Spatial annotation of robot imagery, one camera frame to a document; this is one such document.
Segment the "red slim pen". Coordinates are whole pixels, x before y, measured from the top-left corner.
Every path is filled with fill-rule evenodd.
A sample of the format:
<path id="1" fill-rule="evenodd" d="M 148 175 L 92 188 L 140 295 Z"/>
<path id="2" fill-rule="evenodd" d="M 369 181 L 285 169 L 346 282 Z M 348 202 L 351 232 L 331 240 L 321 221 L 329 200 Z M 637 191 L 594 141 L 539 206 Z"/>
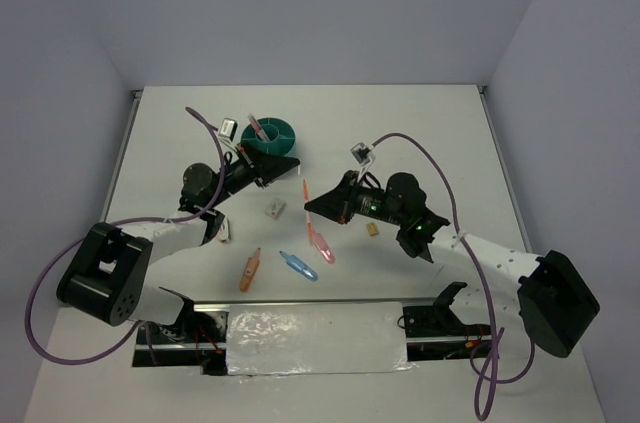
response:
<path id="1" fill-rule="evenodd" d="M 260 125 L 260 126 L 261 126 L 261 124 L 260 124 L 260 123 L 259 123 L 259 121 L 254 117 L 254 115 L 253 115 L 253 114 L 249 114 L 249 115 L 248 115 L 248 119 L 249 119 L 249 122 L 250 122 L 250 124 L 251 124 L 251 127 L 253 128 L 253 130 L 254 130 L 254 132 L 255 132 L 255 134 L 256 134 L 256 128 L 257 128 L 257 126 L 258 126 L 258 125 Z"/>

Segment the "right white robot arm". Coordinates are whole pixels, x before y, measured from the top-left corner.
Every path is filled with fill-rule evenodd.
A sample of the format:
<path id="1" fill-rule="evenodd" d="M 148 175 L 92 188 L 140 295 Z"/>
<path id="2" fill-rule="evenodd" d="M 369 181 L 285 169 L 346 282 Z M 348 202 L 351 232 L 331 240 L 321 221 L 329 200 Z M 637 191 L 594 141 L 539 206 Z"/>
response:
<path id="1" fill-rule="evenodd" d="M 490 289 L 516 298 L 525 332 L 552 356 L 568 357 L 600 312 L 566 255 L 516 251 L 455 229 L 427 207 L 427 195 L 410 173 L 393 174 L 381 189 L 362 185 L 358 173 L 348 171 L 334 189 L 304 208 L 338 224 L 360 215 L 395 225 L 396 241 L 409 257 L 481 269 Z"/>

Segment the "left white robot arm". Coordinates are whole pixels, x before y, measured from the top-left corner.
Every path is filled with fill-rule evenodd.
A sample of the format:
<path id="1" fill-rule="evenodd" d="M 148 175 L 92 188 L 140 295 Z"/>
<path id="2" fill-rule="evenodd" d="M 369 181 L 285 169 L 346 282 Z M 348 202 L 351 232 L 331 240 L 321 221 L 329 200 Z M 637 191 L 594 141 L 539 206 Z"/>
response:
<path id="1" fill-rule="evenodd" d="M 168 219 L 95 224 L 58 284 L 58 300 L 111 326 L 134 318 L 157 324 L 175 342 L 189 339 L 205 316 L 196 312 L 190 297 L 146 284 L 150 266 L 212 241 L 223 221 L 216 205 L 251 184 L 265 188 L 300 164 L 295 157 L 245 144 L 235 152 L 236 160 L 220 171 L 191 164 L 182 177 L 179 208 Z"/>

